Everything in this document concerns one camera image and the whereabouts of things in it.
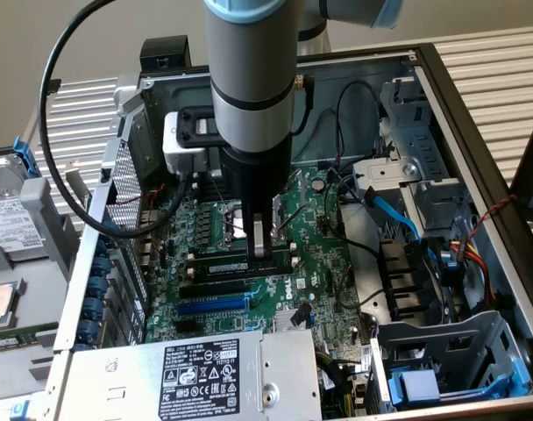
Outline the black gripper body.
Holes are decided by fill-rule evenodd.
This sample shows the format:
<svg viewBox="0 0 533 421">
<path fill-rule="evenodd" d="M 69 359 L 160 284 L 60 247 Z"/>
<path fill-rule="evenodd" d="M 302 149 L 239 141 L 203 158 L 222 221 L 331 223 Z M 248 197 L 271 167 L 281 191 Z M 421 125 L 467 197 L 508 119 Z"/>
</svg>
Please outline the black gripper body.
<svg viewBox="0 0 533 421">
<path fill-rule="evenodd" d="M 221 148 L 220 165 L 228 190 L 245 202 L 271 201 L 290 176 L 291 151 L 290 134 L 277 146 L 261 153 Z"/>
</svg>

